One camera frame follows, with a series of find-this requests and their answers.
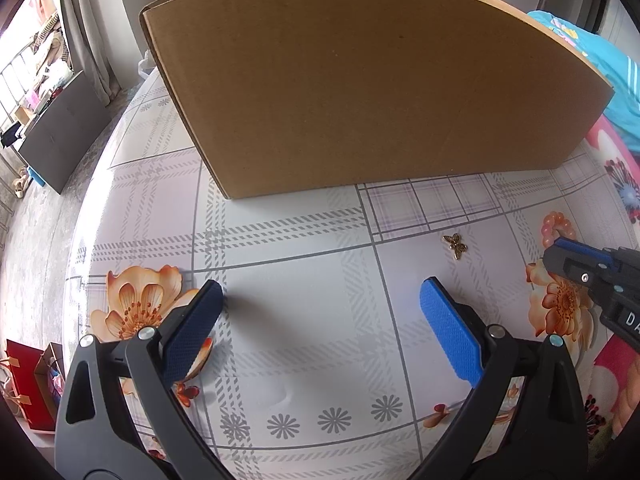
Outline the gold butterfly pendant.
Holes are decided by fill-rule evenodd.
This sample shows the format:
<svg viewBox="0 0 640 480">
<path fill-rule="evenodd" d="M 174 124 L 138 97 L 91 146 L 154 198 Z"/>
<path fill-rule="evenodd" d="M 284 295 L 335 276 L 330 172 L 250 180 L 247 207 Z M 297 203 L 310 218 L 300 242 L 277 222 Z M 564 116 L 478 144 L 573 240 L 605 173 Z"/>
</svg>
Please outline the gold butterfly pendant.
<svg viewBox="0 0 640 480">
<path fill-rule="evenodd" d="M 468 245 L 462 240 L 460 233 L 445 234 L 442 240 L 448 245 L 450 252 L 452 252 L 454 256 L 454 260 L 459 261 L 469 250 Z"/>
</svg>

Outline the pink floral blanket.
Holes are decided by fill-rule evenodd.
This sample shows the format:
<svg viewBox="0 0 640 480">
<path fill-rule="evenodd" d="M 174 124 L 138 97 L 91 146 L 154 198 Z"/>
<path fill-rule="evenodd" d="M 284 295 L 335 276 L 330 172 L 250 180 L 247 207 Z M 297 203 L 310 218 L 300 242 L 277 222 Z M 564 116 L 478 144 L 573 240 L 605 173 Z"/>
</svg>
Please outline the pink floral blanket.
<svg viewBox="0 0 640 480">
<path fill-rule="evenodd" d="M 593 361 L 585 400 L 589 448 L 602 454 L 615 438 L 633 441 L 639 416 L 639 167 L 604 117 L 587 134 L 587 141 L 603 162 L 620 202 L 616 210 L 632 229 L 628 247 L 588 247 L 589 273 L 579 284 L 599 308 L 596 324 L 608 342 Z"/>
</svg>

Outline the red gift bag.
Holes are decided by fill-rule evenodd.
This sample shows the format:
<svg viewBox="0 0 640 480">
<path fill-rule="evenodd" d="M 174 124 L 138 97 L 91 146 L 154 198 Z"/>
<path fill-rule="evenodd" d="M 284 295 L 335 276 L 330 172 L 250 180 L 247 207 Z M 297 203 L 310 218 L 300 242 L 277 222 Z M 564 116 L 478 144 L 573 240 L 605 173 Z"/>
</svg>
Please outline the red gift bag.
<svg viewBox="0 0 640 480">
<path fill-rule="evenodd" d="M 15 401 L 32 430 L 53 432 L 65 386 L 65 366 L 60 344 L 50 342 L 40 350 L 6 341 L 1 361 L 13 380 Z"/>
</svg>

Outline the dark grey cabinet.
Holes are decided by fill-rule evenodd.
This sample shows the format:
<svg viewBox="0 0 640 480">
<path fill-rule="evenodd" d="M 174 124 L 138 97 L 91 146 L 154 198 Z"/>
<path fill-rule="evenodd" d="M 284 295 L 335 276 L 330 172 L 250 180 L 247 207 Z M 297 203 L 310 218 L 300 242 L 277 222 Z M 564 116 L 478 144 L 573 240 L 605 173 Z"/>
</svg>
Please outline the dark grey cabinet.
<svg viewBox="0 0 640 480">
<path fill-rule="evenodd" d="M 83 72 L 24 130 L 18 148 L 27 165 L 58 194 L 88 149 L 110 123 L 110 115 Z"/>
</svg>

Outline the brown cardboard box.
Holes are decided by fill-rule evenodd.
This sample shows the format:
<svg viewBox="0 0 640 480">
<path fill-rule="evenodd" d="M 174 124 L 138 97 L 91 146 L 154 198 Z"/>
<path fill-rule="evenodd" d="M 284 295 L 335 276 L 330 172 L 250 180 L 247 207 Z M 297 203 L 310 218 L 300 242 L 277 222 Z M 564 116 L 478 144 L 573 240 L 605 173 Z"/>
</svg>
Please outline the brown cardboard box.
<svg viewBox="0 0 640 480">
<path fill-rule="evenodd" d="M 502 0 L 156 0 L 140 24 L 232 200 L 552 169 L 613 94 Z"/>
</svg>

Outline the grey curtain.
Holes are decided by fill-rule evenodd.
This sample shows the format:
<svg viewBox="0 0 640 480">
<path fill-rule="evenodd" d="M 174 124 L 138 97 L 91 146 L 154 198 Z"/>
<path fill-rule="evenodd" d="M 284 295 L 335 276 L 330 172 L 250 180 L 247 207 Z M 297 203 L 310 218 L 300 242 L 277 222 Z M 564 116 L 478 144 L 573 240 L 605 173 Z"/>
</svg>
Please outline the grey curtain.
<svg viewBox="0 0 640 480">
<path fill-rule="evenodd" d="M 99 101 L 107 106 L 120 90 L 104 51 L 90 0 L 60 0 L 60 17 L 74 70 L 81 70 Z"/>
</svg>

